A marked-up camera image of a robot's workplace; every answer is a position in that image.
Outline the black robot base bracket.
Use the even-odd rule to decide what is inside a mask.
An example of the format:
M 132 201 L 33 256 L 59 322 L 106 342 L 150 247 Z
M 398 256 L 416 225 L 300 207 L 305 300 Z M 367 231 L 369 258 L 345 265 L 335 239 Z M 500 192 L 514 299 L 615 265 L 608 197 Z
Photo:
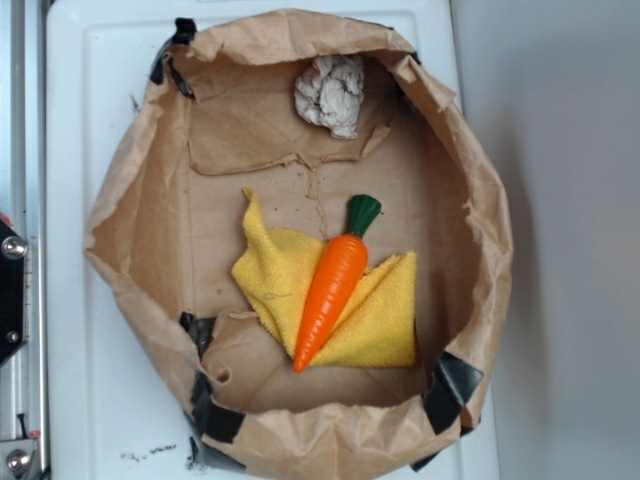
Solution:
M 1 365 L 26 342 L 26 260 L 28 245 L 1 213 Z

